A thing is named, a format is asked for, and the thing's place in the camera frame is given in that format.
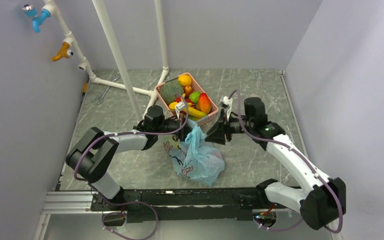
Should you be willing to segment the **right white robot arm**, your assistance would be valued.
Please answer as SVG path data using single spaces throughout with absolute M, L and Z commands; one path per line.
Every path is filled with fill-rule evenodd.
M 293 143 L 285 130 L 269 121 L 259 97 L 244 100 L 244 114 L 232 112 L 233 100 L 225 96 L 216 123 L 205 140 L 224 145 L 234 134 L 246 134 L 275 157 L 295 178 L 298 187 L 289 187 L 270 178 L 255 187 L 255 201 L 267 208 L 279 204 L 296 213 L 312 229 L 326 228 L 338 234 L 346 213 L 346 184 L 317 168 Z

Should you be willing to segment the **light blue plastic bag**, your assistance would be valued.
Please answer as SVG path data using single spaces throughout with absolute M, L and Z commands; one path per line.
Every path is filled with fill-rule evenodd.
M 206 142 L 206 134 L 193 120 L 188 120 L 191 132 L 184 141 L 163 136 L 162 145 L 171 158 L 174 172 L 196 183 L 212 186 L 225 169 L 221 152 L 211 142 Z

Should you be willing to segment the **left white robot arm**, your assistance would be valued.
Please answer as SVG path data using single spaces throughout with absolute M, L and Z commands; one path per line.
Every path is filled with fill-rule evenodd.
M 104 196 L 104 204 L 111 210 L 119 209 L 126 201 L 125 190 L 108 172 L 115 154 L 150 149 L 159 136 L 171 135 L 185 140 L 192 131 L 185 117 L 165 118 L 162 107 L 150 107 L 137 126 L 131 131 L 105 133 L 97 127 L 90 128 L 67 154 L 65 163 L 75 171 L 75 176 L 90 184 Z

